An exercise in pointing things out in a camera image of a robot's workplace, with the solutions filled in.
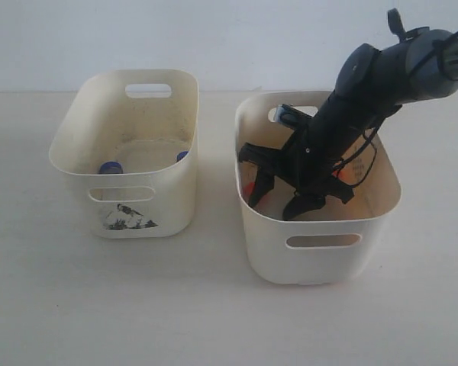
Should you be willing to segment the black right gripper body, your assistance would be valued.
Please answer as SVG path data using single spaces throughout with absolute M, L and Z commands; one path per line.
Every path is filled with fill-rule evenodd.
M 343 202 L 353 198 L 351 186 L 334 175 L 338 157 L 326 157 L 322 141 L 311 128 L 318 123 L 316 116 L 298 114 L 300 124 L 280 148 L 245 143 L 239 151 L 239 161 L 256 166 L 285 183 L 301 195 L 319 194 L 336 197 Z

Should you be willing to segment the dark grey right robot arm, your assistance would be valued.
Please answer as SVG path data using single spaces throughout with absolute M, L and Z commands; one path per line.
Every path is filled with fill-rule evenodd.
M 424 27 L 402 33 L 396 45 L 384 50 L 359 46 L 316 114 L 289 104 L 276 108 L 276 122 L 292 131 L 281 147 L 245 143 L 240 148 L 238 160 L 257 168 L 248 205 L 256 207 L 276 179 L 294 190 L 284 220 L 321 209 L 330 196 L 349 202 L 354 185 L 339 175 L 362 152 L 355 142 L 374 147 L 383 122 L 405 104 L 445 98 L 457 90 L 458 31 Z

